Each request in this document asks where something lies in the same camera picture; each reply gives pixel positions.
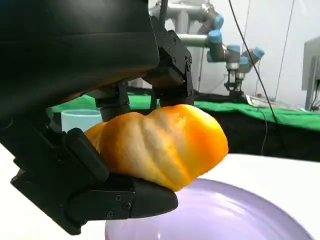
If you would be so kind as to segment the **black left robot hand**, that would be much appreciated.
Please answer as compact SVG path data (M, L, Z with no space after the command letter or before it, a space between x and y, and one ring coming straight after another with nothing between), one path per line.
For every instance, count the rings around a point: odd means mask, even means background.
M142 78L162 106L193 103L192 57L165 29L167 1L3 0L0 3L0 142L19 171L11 184L70 235L89 221L146 218L178 207L176 194L112 174L52 106L84 94L102 118L129 108L125 82Z

